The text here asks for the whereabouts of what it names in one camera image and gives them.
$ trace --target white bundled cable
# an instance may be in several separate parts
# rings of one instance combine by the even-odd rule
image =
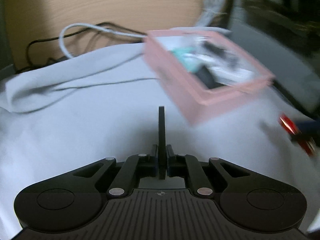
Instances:
[[[118,31],[114,31],[108,28],[103,28],[97,25],[93,25],[93,24],[88,24],[88,23],[73,23],[68,25],[67,27],[63,28],[63,30],[60,32],[59,35],[59,46],[61,51],[63,52],[63,54],[67,57],[67,58],[73,58],[73,56],[68,52],[66,46],[64,45],[64,33],[66,32],[66,30],[73,28],[73,27],[87,27],[87,28],[92,28],[104,33],[112,33],[115,35],[121,35],[121,36],[128,36],[128,37],[134,37],[134,38],[144,38],[145,35],[141,35],[141,34],[131,34],[131,33],[122,33],[122,32],[118,32]]]
[[[204,0],[202,14],[200,15],[195,27],[209,26],[215,16],[223,14],[221,9],[226,0]]]

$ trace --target metal screw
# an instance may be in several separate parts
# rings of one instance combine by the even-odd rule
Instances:
[[[208,195],[211,195],[213,193],[212,189],[210,189],[208,187],[198,188],[197,192],[198,192],[198,194],[204,195],[204,196],[208,196]]]
[[[109,194],[113,196],[120,196],[124,193],[124,189],[120,187],[114,187],[111,190],[109,190]]]

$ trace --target red object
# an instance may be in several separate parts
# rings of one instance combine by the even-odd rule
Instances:
[[[295,123],[285,114],[282,114],[280,116],[279,123],[282,126],[282,128],[284,128],[287,131],[287,133],[289,133],[290,135],[295,135],[300,133]],[[308,156],[312,157],[315,155],[315,146],[314,146],[315,144],[312,139],[311,141],[301,140],[301,141],[298,141],[297,143],[308,154]]]

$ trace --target white cloth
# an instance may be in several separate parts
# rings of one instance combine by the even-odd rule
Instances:
[[[305,231],[320,207],[319,181],[277,122],[281,112],[305,117],[268,88],[256,101],[190,127],[157,80],[99,85],[155,77],[142,57],[104,71],[142,51],[143,44],[107,47],[1,83],[0,239],[21,230],[13,201],[26,186],[105,157],[148,153],[157,143],[159,106],[175,153],[220,157],[300,189],[308,201]],[[97,86],[74,88],[88,85]]]

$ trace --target pink plastic container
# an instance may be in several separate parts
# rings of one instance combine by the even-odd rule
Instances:
[[[158,37],[199,34],[231,49],[248,61],[259,73],[250,82],[216,89],[207,89],[166,49]],[[245,50],[217,32],[211,31],[150,31],[145,38],[145,61],[156,72],[161,86],[191,125],[204,122],[255,99],[258,92],[272,83],[274,75]]]

